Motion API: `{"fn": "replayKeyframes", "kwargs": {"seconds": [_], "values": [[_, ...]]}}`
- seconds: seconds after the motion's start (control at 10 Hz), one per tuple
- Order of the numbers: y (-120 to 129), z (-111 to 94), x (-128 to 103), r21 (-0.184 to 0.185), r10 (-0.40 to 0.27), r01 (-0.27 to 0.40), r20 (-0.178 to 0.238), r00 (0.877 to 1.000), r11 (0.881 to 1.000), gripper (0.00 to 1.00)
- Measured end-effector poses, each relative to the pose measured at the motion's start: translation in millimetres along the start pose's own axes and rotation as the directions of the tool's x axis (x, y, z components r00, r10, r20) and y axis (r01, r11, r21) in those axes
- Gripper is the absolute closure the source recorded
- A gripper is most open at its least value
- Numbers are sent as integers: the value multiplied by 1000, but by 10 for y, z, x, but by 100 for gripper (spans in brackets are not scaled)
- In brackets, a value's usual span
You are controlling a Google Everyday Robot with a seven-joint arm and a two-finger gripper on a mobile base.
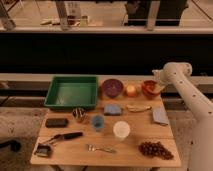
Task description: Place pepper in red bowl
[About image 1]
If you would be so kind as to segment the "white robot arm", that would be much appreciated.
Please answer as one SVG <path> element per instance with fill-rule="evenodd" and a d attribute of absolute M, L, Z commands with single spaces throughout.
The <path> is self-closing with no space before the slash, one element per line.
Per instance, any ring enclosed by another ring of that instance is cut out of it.
<path fill-rule="evenodd" d="M 197 121 L 187 171 L 213 171 L 213 103 L 189 81 L 192 65 L 168 62 L 153 74 L 161 86 L 173 84 Z"/>

